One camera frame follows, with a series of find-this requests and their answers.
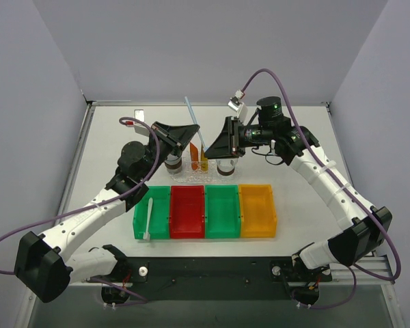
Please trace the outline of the red bin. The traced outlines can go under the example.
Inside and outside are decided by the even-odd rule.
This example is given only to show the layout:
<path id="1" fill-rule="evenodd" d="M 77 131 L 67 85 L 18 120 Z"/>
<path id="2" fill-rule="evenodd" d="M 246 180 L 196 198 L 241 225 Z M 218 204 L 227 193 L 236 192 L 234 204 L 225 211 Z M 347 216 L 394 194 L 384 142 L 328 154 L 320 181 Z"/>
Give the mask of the red bin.
<path id="1" fill-rule="evenodd" d="M 172 186 L 170 193 L 170 238 L 205 238 L 204 186 Z"/>

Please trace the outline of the dark smoky plastic cup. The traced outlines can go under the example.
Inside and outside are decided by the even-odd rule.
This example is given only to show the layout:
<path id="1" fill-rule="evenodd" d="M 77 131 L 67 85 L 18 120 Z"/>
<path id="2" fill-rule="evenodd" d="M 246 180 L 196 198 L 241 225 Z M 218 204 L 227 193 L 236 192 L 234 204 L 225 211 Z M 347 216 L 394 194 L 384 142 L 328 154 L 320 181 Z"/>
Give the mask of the dark smoky plastic cup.
<path id="1" fill-rule="evenodd" d="M 169 154 L 164 161 L 166 170 L 169 174 L 177 174 L 182 171 L 182 157 Z"/>

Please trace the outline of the clear plastic cup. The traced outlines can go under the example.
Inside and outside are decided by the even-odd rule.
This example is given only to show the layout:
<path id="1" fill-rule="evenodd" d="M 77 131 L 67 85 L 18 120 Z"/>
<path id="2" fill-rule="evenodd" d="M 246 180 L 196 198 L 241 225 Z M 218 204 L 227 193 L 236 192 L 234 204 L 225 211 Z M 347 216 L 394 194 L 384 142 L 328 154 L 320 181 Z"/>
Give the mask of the clear plastic cup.
<path id="1" fill-rule="evenodd" d="M 217 159 L 217 172 L 221 176 L 231 176 L 236 171 L 236 165 L 238 163 L 237 158 L 231 159 Z"/>

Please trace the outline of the yellow toothpaste tube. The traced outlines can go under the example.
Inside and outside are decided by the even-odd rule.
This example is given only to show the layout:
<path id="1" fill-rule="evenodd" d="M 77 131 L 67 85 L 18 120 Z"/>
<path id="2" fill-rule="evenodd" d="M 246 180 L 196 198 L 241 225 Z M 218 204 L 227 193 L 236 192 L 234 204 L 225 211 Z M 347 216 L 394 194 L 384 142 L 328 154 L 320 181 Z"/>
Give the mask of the yellow toothpaste tube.
<path id="1" fill-rule="evenodd" d="M 200 150 L 200 169 L 204 173 L 208 171 L 208 159 L 205 156 L 205 148 L 203 145 L 201 145 Z"/>

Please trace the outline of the green bin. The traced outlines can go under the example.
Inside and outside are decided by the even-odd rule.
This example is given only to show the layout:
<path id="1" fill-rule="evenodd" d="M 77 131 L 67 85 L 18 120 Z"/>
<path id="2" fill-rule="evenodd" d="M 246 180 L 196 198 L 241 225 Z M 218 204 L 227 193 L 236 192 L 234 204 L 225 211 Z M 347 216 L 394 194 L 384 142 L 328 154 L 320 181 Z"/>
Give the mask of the green bin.
<path id="1" fill-rule="evenodd" d="M 239 238 L 241 212 L 238 186 L 209 184 L 204 188 L 205 237 Z"/>
<path id="2" fill-rule="evenodd" d="M 150 222 L 147 225 L 148 202 L 153 199 Z M 150 239 L 169 239 L 170 186 L 149 187 L 148 192 L 134 207 L 133 233 L 136 240 L 143 240 L 145 232 Z"/>

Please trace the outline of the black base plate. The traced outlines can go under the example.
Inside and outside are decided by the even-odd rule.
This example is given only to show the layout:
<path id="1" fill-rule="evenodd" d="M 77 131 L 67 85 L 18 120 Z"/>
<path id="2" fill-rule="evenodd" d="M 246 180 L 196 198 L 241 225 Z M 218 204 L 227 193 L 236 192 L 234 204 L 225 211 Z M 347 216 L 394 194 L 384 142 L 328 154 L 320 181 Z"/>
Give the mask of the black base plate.
<path id="1" fill-rule="evenodd" d="M 314 299 L 316 283 L 331 282 L 329 267 L 308 270 L 289 256 L 260 257 L 128 257 L 104 281 L 107 303 L 149 301 L 288 300 L 294 289 Z"/>

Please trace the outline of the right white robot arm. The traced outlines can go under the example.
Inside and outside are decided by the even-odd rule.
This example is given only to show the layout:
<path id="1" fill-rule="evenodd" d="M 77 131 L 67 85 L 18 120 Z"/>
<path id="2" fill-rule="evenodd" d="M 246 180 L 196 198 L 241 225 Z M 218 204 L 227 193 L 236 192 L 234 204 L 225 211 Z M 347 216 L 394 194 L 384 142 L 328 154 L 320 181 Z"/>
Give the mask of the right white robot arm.
<path id="1" fill-rule="evenodd" d="M 362 197 L 337 170 L 315 136 L 304 126 L 293 124 L 282 112 L 281 99 L 268 96 L 257 101 L 258 123 L 245 124 L 247 108 L 239 90 L 228 105 L 237 112 L 225 118 L 223 128 L 205 152 L 208 159 L 237 159 L 246 148 L 268 146 L 271 155 L 300 174 L 331 211 L 341 233 L 312 243 L 298 251 L 294 262 L 307 270 L 331 263 L 347 267 L 377 248 L 384 240 L 381 229 L 392 220 L 386 208 L 376 208 Z"/>

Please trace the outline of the clear textured oval tray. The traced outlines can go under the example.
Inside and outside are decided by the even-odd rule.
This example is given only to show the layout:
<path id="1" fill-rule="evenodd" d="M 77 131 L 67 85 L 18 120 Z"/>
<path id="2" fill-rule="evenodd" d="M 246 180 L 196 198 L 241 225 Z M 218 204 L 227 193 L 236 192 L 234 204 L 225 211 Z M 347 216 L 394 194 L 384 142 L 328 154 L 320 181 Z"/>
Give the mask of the clear textured oval tray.
<path id="1" fill-rule="evenodd" d="M 188 185 L 234 184 L 243 173 L 243 169 L 235 159 L 211 159 L 208 161 L 207 171 L 202 171 L 200 164 L 196 170 L 193 170 L 192 164 L 189 151 L 184 151 L 181 157 L 181 166 L 176 169 L 166 167 L 166 170 L 174 181 Z"/>

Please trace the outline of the left green bin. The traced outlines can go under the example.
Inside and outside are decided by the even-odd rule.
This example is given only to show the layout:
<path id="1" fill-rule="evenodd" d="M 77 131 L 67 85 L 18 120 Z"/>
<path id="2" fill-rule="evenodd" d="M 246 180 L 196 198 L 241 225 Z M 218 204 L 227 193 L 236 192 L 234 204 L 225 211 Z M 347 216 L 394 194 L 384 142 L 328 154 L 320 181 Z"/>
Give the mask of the left green bin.
<path id="1" fill-rule="evenodd" d="M 148 202 L 153 199 L 150 222 L 147 225 Z M 134 207 L 133 233 L 136 240 L 143 240 L 145 232 L 150 239 L 169 239 L 170 186 L 149 187 L 148 192 Z"/>

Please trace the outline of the orange toothpaste tube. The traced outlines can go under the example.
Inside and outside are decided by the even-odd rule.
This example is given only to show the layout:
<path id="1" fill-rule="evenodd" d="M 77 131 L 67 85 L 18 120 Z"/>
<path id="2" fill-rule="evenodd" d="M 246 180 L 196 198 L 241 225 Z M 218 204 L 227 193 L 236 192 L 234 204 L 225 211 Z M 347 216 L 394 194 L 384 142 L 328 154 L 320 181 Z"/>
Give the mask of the orange toothpaste tube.
<path id="1" fill-rule="evenodd" d="M 200 166 L 198 148 L 193 143 L 190 143 L 189 152 L 190 152 L 190 158 L 191 158 L 191 169 L 193 171 L 196 171 L 198 170 Z"/>

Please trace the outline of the light blue toothbrush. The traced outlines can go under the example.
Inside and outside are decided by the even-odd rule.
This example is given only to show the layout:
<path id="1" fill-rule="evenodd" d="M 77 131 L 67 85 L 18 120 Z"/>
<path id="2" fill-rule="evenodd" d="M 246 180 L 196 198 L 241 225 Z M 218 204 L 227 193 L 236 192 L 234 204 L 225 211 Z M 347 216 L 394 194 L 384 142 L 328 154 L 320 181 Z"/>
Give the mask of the light blue toothbrush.
<path id="1" fill-rule="evenodd" d="M 187 109 L 188 109 L 188 111 L 189 111 L 189 115 L 190 115 L 190 117 L 191 117 L 191 119 L 192 119 L 192 122 L 193 122 L 194 124 L 196 124 L 196 125 L 199 125 L 199 123 L 198 123 L 198 121 L 197 121 L 197 118 L 196 118 L 196 116 L 195 116 L 193 107 L 191 106 L 191 103 L 190 103 L 190 101 L 189 101 L 189 99 L 188 99 L 187 96 L 184 97 L 184 101 L 185 101 L 185 104 L 187 105 Z M 205 151 L 207 151 L 208 147 L 206 146 L 206 144 L 205 144 L 205 142 L 204 142 L 204 138 L 203 138 L 203 136 L 202 136 L 201 130 L 199 129 L 197 133 L 198 133 L 198 135 L 199 135 L 202 148 L 204 149 L 204 152 L 205 152 Z"/>

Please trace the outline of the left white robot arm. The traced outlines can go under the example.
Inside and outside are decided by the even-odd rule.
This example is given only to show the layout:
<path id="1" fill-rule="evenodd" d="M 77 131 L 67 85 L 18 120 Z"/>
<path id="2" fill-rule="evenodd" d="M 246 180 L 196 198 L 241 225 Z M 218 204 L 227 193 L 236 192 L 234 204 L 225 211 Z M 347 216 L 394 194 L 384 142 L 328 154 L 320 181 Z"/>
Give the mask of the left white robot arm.
<path id="1" fill-rule="evenodd" d="M 83 256 L 75 251 L 111 220 L 132 209 L 148 192 L 146 182 L 155 171 L 168 157 L 180 157 L 200 129 L 197 124 L 147 125 L 129 117 L 119 122 L 132 122 L 137 133 L 148 136 L 147 144 L 130 141 L 122 147 L 113 178 L 87 206 L 66 213 L 63 222 L 48 230 L 28 232 L 20 239 L 14 274 L 44 303 L 58 298 L 79 280 L 105 275 L 118 281 L 126 275 L 126 257 L 115 247 L 102 246 Z"/>

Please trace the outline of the clear textured holder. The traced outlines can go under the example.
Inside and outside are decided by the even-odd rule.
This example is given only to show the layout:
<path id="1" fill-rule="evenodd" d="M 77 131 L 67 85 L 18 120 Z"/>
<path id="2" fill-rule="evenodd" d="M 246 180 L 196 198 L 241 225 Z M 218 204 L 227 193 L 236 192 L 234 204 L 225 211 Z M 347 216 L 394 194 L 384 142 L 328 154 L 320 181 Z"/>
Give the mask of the clear textured holder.
<path id="1" fill-rule="evenodd" d="M 216 160 L 209 160 L 208 161 L 208 171 L 202 172 L 200 166 L 198 170 L 193 171 L 191 169 L 191 158 L 190 153 L 187 152 L 186 155 L 182 158 L 182 173 L 183 179 L 185 182 L 190 183 L 212 183 L 217 182 L 218 180 L 218 173 L 217 173 L 217 164 Z"/>

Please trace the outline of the aluminium frame rail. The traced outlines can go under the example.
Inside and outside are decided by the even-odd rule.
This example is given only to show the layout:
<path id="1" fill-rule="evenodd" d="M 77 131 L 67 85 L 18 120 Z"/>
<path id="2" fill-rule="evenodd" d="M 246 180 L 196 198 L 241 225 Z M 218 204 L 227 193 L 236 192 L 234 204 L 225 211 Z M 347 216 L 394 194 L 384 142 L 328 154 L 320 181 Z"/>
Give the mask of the aluminium frame rail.
<path id="1" fill-rule="evenodd" d="M 134 275 L 141 277 L 138 273 L 139 267 L 148 267 L 151 262 L 162 260 L 170 263 L 175 261 L 188 261 L 191 260 L 194 263 L 200 261 L 209 261 L 211 264 L 217 264 L 221 261 L 222 264 L 218 266 L 219 269 L 223 268 L 223 265 L 229 264 L 235 260 L 248 260 L 248 257 L 123 257 L 116 259 L 114 255 L 110 253 L 103 254 L 101 250 L 90 252 L 86 254 L 79 254 L 71 257 L 69 264 L 73 268 L 73 272 L 70 274 L 70 282 L 77 283 L 80 281 L 86 281 L 93 276 L 98 275 L 117 275 L 122 278 L 128 269 L 132 269 Z M 390 265 L 385 258 L 382 257 L 363 257 L 362 260 L 350 266 L 356 276 L 362 276 L 364 280 L 378 279 L 381 281 L 394 283 L 396 278 L 391 271 Z"/>

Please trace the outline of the yellow bin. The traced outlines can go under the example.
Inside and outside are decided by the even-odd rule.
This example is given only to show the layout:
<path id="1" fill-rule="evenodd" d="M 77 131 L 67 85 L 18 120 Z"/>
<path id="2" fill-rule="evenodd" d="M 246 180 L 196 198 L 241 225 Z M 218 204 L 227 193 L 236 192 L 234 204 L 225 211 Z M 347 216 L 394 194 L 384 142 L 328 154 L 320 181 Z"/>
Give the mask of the yellow bin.
<path id="1" fill-rule="evenodd" d="M 270 184 L 240 184 L 241 238 L 274 238 L 277 214 Z"/>

